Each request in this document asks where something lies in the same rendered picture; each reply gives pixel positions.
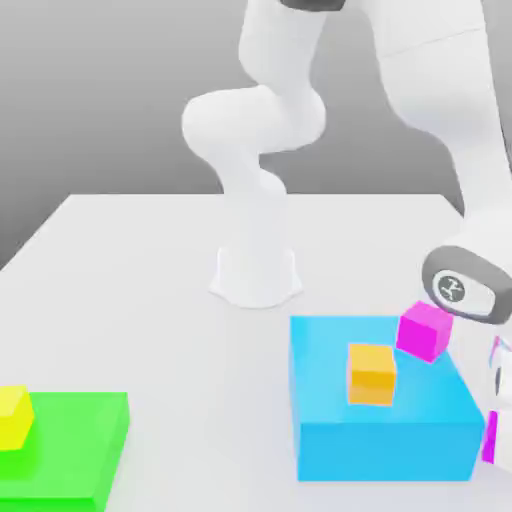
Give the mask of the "large green box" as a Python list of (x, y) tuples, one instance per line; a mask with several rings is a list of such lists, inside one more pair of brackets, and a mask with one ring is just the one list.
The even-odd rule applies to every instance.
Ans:
[(19, 450), (0, 451), (0, 512), (105, 512), (130, 426), (125, 392), (33, 392)]

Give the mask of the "small orange cube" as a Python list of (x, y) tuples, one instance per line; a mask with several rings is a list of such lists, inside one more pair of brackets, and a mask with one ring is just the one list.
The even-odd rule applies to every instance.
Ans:
[(349, 345), (347, 397), (350, 405), (391, 406), (396, 379), (397, 368), (391, 346)]

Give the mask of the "small magenta cube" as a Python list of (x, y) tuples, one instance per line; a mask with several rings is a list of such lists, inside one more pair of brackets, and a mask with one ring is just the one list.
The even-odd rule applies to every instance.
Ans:
[(489, 464), (494, 463), (497, 424), (498, 412), (495, 410), (491, 410), (488, 415), (488, 422), (484, 433), (483, 446), (481, 452), (482, 460)]
[(444, 310), (417, 301), (400, 316), (396, 348), (433, 363), (448, 347), (453, 320)]

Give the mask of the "large blue box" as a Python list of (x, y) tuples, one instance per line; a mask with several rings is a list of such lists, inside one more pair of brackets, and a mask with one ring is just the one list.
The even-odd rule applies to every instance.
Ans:
[(449, 353), (395, 354), (393, 404), (351, 405), (352, 343), (395, 344), (395, 316), (293, 316), (289, 390), (300, 481), (467, 481), (485, 420)]

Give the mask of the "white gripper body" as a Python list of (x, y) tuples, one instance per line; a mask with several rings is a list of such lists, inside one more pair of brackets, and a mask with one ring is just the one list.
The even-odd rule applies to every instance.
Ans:
[(512, 467), (512, 405), (502, 403), (493, 410), (493, 463)]

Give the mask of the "small yellow cube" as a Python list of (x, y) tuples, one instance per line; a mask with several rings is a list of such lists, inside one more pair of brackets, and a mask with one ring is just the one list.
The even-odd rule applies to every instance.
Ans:
[(25, 385), (0, 386), (0, 451), (23, 447), (34, 421), (34, 410)]

